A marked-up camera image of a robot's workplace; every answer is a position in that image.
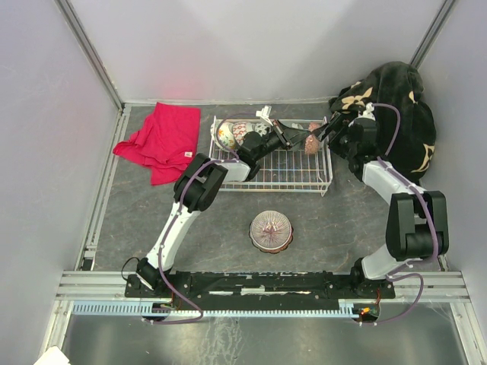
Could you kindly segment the grey hexagon pattern bowl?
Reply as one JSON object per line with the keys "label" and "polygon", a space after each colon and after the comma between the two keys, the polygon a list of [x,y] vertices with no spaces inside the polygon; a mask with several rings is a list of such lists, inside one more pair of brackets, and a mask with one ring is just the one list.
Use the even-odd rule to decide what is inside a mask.
{"label": "grey hexagon pattern bowl", "polygon": [[289,128],[293,128],[293,129],[299,129],[299,130],[303,130],[303,129],[304,129],[304,127],[302,126],[302,124],[300,124],[300,123],[295,123],[295,122],[288,123],[288,124],[287,124],[287,127],[289,127]]}

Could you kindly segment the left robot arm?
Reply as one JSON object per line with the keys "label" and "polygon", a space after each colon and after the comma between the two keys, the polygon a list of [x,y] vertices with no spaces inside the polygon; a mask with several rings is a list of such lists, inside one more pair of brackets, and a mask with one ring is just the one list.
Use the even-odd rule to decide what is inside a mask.
{"label": "left robot arm", "polygon": [[226,122],[214,122],[212,137],[229,153],[229,158],[211,159],[197,154],[174,185],[174,202],[167,223],[151,251],[138,261],[136,274],[142,288],[153,297],[167,291],[169,272],[177,251],[195,219],[207,210],[225,183],[250,181],[260,170],[260,160],[278,149],[291,150],[311,135],[308,129],[296,129],[280,121],[268,121],[266,134],[246,133],[241,144],[230,148],[220,138]]}

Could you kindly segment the floral orange green bowl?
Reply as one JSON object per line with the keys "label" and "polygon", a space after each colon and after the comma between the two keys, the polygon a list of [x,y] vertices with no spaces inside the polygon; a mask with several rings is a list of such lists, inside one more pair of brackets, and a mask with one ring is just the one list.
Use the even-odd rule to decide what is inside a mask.
{"label": "floral orange green bowl", "polygon": [[233,123],[214,121],[210,128],[212,140],[224,150],[234,150],[237,146],[236,139],[233,134]]}

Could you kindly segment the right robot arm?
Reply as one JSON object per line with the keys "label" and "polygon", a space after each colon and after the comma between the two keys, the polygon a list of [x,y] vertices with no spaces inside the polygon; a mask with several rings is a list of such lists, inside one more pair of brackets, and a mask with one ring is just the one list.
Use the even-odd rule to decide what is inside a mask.
{"label": "right robot arm", "polygon": [[348,120],[341,114],[311,132],[335,148],[350,171],[389,205],[385,243],[352,267],[349,288],[357,297],[374,292],[377,280],[392,277],[404,266],[434,261],[450,248],[445,195],[400,174],[379,152],[378,132],[373,116]]}

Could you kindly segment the white wire dish rack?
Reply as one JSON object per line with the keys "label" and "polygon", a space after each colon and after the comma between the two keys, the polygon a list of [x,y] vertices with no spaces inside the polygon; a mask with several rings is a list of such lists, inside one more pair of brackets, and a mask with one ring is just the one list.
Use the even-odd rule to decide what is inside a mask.
{"label": "white wire dish rack", "polygon": [[[214,121],[221,121],[216,116]],[[247,121],[258,123],[258,119],[229,119],[228,122]],[[325,120],[309,119],[281,119],[284,124],[300,123],[308,129],[312,122],[320,123]],[[220,149],[212,140],[209,147],[209,156],[213,159],[229,159],[231,155]],[[313,155],[306,155],[304,149],[273,151],[259,162],[261,169],[256,176],[248,182],[228,182],[221,186],[226,192],[303,192],[319,193],[324,196],[333,181],[332,159],[329,148],[321,143],[320,150]]]}

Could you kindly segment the purple striped bowl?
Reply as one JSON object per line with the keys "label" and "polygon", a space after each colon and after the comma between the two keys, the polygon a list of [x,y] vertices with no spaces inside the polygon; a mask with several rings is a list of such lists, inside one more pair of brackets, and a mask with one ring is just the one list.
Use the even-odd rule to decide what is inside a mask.
{"label": "purple striped bowl", "polygon": [[290,220],[277,211],[263,211],[250,223],[249,237],[261,252],[276,254],[288,248],[293,240]]}

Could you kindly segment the blue triangle pattern bowl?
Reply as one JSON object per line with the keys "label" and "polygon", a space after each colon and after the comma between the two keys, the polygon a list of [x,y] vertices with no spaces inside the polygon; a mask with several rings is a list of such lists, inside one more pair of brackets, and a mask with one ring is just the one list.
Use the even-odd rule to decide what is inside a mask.
{"label": "blue triangle pattern bowl", "polygon": [[251,122],[235,122],[232,126],[232,133],[237,146],[241,146],[244,142],[244,137],[247,133],[253,131],[253,123]]}

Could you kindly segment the red rimmed bowl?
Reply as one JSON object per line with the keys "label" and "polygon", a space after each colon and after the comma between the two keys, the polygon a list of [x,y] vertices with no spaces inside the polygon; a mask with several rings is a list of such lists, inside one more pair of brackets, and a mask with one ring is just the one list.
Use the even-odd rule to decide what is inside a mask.
{"label": "red rimmed bowl", "polygon": [[253,130],[257,132],[259,135],[264,136],[269,132],[270,126],[266,123],[260,122],[255,124]]}

